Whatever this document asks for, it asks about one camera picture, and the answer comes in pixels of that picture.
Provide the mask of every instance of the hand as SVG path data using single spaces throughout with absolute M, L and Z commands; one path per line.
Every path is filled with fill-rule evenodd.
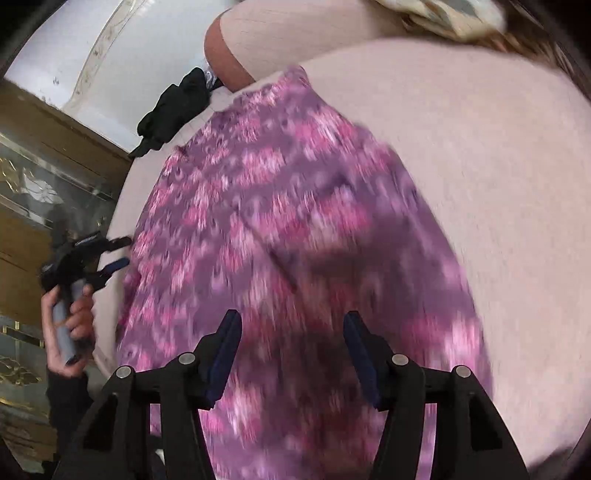
M 45 340 L 45 350 L 47 352 L 47 368 L 62 377 L 80 377 L 88 360 L 92 356 L 89 351 L 74 365 L 66 366 L 61 359 L 60 348 L 57 344 L 56 328 L 53 325 L 53 307 L 59 299 L 60 288 L 55 287 L 47 292 L 41 298 L 41 324 L 43 326 L 43 339 Z M 92 322 L 95 319 L 92 313 L 92 307 L 95 302 L 92 300 L 92 286 L 85 285 L 82 290 L 82 296 L 70 306 L 72 314 L 66 320 L 66 327 L 70 329 L 70 336 L 74 340 L 89 338 L 94 343 L 95 330 Z

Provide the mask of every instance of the black cloth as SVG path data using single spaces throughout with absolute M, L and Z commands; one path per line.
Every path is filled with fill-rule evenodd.
M 209 105 L 209 91 L 202 69 L 193 69 L 179 86 L 168 87 L 156 107 L 138 124 L 138 135 L 144 137 L 130 154 L 130 159 L 160 150 L 170 142 L 184 124 L 203 112 Z
M 49 400 L 49 423 L 57 431 L 57 452 L 52 462 L 43 462 L 44 473 L 32 473 L 30 479 L 50 480 L 72 435 L 86 411 L 92 405 L 88 394 L 88 376 L 66 378 L 47 371 L 47 399 Z
M 12 456 L 2 437 L 0 437 L 0 478 L 2 480 L 27 480 L 29 478 Z

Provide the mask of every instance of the glass panel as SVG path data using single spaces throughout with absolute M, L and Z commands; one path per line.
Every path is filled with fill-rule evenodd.
M 0 202 L 52 228 L 66 218 L 73 236 L 106 233 L 116 202 L 100 186 L 80 181 L 0 135 Z

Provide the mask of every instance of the pink fabric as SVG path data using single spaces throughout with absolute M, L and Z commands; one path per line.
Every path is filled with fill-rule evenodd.
M 223 398 L 200 412 L 218 478 L 367 477 L 385 414 L 361 396 L 349 310 L 422 365 L 469 366 L 491 393 L 466 279 L 428 206 L 396 153 L 301 68 L 238 97 L 167 160 L 132 246 L 119 361 L 160 367 L 228 308 L 242 342 Z M 428 408 L 418 478 L 433 442 Z

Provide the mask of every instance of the gray handle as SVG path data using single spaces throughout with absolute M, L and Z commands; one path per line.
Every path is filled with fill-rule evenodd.
M 76 280 L 70 291 L 60 292 L 60 301 L 53 307 L 53 323 L 56 325 L 57 344 L 61 358 L 66 365 L 74 365 L 83 353 L 81 345 L 70 336 L 70 330 L 63 322 L 70 316 L 70 306 L 82 296 L 85 280 Z

